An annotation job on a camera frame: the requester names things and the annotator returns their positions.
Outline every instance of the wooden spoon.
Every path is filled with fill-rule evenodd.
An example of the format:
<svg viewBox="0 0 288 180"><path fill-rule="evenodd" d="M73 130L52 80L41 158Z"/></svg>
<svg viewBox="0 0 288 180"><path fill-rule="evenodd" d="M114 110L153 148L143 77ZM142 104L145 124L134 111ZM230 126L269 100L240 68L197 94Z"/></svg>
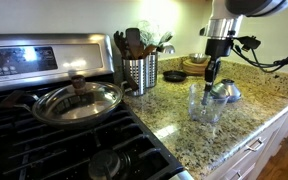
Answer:
<svg viewBox="0 0 288 180"><path fill-rule="evenodd" d="M144 50L144 44L141 43L140 30L138 28L128 28L125 32L130 53L133 59L138 59Z"/></svg>
<svg viewBox="0 0 288 180"><path fill-rule="evenodd" d="M145 59L151 52L153 52L155 49L157 48L157 46L150 44L148 45L145 49L144 52L142 54L142 58Z"/></svg>

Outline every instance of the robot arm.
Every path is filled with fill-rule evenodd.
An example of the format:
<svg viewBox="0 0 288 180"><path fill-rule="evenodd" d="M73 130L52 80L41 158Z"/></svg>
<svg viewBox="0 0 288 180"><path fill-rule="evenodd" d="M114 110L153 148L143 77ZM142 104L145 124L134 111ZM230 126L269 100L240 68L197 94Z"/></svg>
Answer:
<svg viewBox="0 0 288 180"><path fill-rule="evenodd" d="M206 105L207 97L220 68L220 58L227 57L233 48L243 16L260 17L275 14L288 7L288 0L213 0L212 14L208 25L200 31L200 35L209 37L205 54L210 61L205 69L205 88L202 104ZM253 49L259 45L255 41Z"/></svg>

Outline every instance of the frying pan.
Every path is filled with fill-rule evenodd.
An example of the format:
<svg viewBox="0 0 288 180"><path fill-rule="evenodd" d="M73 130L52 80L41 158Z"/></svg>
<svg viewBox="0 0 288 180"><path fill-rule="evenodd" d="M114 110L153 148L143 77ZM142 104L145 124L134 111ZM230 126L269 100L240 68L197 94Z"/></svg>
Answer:
<svg viewBox="0 0 288 180"><path fill-rule="evenodd" d="M107 82L85 82L81 75L71 79L72 85L53 90L38 98L30 108L17 104L27 95L25 91L14 91L1 103L2 108L23 107L40 122L59 129L90 128L105 121L122 101L122 87Z"/></svg>
<svg viewBox="0 0 288 180"><path fill-rule="evenodd" d="M165 71L164 80L168 82L182 82L186 79L186 73L181 71Z"/></svg>

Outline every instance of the burner cap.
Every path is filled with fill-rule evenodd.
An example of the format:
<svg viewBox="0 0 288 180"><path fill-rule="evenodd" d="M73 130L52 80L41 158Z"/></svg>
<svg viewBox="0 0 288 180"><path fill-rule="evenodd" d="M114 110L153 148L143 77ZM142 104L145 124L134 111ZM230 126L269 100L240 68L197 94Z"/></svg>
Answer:
<svg viewBox="0 0 288 180"><path fill-rule="evenodd" d="M103 150L92 157L88 172L94 180L111 179L118 172L120 164L120 158L113 150Z"/></svg>

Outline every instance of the pan handle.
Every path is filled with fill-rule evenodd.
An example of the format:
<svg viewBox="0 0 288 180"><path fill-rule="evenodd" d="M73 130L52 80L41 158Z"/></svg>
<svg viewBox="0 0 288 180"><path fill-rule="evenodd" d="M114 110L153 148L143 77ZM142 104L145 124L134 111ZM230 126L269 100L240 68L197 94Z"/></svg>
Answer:
<svg viewBox="0 0 288 180"><path fill-rule="evenodd" d="M31 112L31 108L27 104L17 104L17 101L23 96L30 96L36 101L39 99L35 94L27 94L25 91L16 90L0 103L0 108L21 107Z"/></svg>
<svg viewBox="0 0 288 180"><path fill-rule="evenodd" d="M125 79L130 85L132 91L137 91L139 89L138 84L134 81L134 79L130 75L125 74Z"/></svg>

